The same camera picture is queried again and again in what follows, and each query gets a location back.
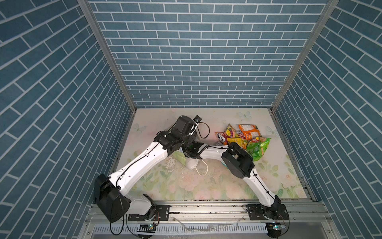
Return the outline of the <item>pastel printed paper bag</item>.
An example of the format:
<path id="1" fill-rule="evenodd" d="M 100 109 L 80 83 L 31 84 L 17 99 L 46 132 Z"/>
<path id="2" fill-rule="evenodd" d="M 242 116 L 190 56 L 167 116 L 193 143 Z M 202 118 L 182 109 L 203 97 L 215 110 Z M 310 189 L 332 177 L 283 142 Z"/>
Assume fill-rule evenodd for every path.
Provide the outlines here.
<path id="1" fill-rule="evenodd" d="M 189 170 L 193 170 L 195 169 L 196 172 L 198 173 L 199 176 L 206 176 L 208 171 L 209 171 L 209 167 L 207 165 L 206 162 L 204 162 L 202 159 L 194 159 L 194 158 L 190 158 L 190 157 L 187 157 L 182 151 L 178 150 L 178 151 L 175 151 L 172 153 L 172 156 L 177 160 L 179 161 L 183 166 L 185 166 L 187 169 Z M 204 174 L 201 174 L 198 169 L 197 169 L 197 166 L 199 164 L 199 162 L 201 163 L 204 163 L 205 166 L 206 166 L 206 170 L 205 170 L 205 173 Z"/>

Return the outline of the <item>pink yellow Fox's candy bag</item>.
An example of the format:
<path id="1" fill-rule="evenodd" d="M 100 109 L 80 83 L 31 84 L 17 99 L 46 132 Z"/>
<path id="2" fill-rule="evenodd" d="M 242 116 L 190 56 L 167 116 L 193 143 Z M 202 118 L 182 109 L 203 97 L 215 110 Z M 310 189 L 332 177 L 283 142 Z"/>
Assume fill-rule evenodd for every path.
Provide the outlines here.
<path id="1" fill-rule="evenodd" d="M 223 145 L 228 144 L 228 139 L 230 138 L 231 129 L 235 129 L 235 128 L 231 124 L 228 124 L 225 131 L 215 132 L 215 136 Z"/>

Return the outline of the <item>orange white snack packet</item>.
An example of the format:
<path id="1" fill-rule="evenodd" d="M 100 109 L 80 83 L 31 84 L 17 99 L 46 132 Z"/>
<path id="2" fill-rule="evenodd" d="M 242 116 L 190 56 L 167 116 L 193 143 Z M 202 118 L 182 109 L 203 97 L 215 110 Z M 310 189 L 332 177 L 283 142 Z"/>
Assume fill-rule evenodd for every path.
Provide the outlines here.
<path id="1" fill-rule="evenodd" d="M 261 133 L 254 124 L 239 124 L 239 137 L 245 140 L 259 142 Z"/>

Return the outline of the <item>green snack packet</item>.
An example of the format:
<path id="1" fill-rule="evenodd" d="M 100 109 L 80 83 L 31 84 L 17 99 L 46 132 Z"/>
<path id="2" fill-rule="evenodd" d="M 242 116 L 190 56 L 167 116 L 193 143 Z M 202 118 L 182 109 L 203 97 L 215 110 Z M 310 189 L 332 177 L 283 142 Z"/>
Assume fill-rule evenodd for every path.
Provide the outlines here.
<path id="1" fill-rule="evenodd" d="M 264 156 L 270 141 L 271 139 L 267 137 L 256 137 L 248 142 L 246 151 L 252 156 L 253 161 L 258 161 Z"/>

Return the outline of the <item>yellow corn snack packet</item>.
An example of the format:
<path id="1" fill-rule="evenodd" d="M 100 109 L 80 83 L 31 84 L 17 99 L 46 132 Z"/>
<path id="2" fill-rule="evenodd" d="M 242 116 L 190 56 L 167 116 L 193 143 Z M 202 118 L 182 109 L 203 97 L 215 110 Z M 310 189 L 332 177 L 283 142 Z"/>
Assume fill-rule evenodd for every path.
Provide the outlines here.
<path id="1" fill-rule="evenodd" d="M 248 145 L 248 140 L 237 137 L 237 138 L 232 138 L 232 142 L 237 143 L 241 148 L 246 149 Z"/>

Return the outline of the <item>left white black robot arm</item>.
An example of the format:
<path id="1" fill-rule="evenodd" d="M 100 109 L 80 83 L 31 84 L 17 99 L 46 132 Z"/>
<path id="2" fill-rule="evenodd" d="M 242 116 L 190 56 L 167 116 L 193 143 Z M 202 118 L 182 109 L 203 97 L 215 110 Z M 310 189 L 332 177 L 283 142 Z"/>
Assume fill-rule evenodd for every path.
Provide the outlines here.
<path id="1" fill-rule="evenodd" d="M 158 132 L 150 145 L 122 169 L 109 176 L 101 174 L 95 179 L 94 202 L 109 222 L 123 219 L 126 214 L 152 220 L 156 203 L 146 194 L 133 197 L 129 192 L 152 167 L 182 146 L 190 145 L 197 136 L 195 131 L 201 120 L 199 116 L 193 119 L 178 117 L 168 130 Z"/>

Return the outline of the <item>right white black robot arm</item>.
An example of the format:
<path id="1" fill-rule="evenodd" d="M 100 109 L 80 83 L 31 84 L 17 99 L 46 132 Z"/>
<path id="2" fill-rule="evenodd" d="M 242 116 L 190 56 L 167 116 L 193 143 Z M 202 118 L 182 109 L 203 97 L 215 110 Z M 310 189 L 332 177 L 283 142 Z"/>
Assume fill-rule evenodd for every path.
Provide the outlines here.
<path id="1" fill-rule="evenodd" d="M 252 156 L 238 144 L 218 146 L 194 142 L 188 146 L 182 146 L 182 152 L 187 158 L 219 160 L 235 177 L 244 180 L 252 189 L 259 200 L 264 217 L 270 220 L 289 219 L 286 206 L 259 176 Z"/>

